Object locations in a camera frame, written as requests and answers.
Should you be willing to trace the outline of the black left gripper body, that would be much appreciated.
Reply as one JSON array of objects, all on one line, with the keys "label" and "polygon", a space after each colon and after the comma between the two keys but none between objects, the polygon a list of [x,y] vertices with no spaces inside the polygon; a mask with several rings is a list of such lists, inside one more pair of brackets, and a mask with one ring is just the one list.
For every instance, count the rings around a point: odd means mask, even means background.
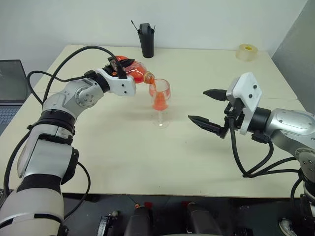
[{"label": "black left gripper body", "polygon": [[108,64],[106,64],[102,69],[108,74],[118,74],[120,69],[117,66],[117,61],[120,61],[119,56],[109,57]]}]

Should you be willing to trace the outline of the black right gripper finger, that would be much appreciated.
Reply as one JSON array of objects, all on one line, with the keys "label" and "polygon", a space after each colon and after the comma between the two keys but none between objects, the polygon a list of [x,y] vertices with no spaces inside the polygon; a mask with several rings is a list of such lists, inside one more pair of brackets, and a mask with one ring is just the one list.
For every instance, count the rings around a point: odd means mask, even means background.
[{"label": "black right gripper finger", "polygon": [[218,124],[212,123],[208,119],[200,117],[200,116],[188,115],[188,118],[201,129],[214,133],[222,139],[225,138],[226,131],[224,127]]},{"label": "black right gripper finger", "polygon": [[204,95],[218,101],[227,101],[226,93],[224,89],[209,89],[203,92]]}]

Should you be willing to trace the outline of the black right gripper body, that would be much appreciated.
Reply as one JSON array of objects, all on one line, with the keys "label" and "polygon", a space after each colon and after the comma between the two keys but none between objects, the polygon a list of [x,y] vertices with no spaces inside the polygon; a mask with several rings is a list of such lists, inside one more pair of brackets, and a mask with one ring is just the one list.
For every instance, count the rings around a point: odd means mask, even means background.
[{"label": "black right gripper body", "polygon": [[220,132],[220,137],[225,138],[227,132],[229,131],[229,119],[234,119],[234,130],[239,130],[244,120],[243,108],[245,107],[244,103],[240,98],[236,98],[234,103],[229,102],[226,109],[224,110],[224,126]]}]

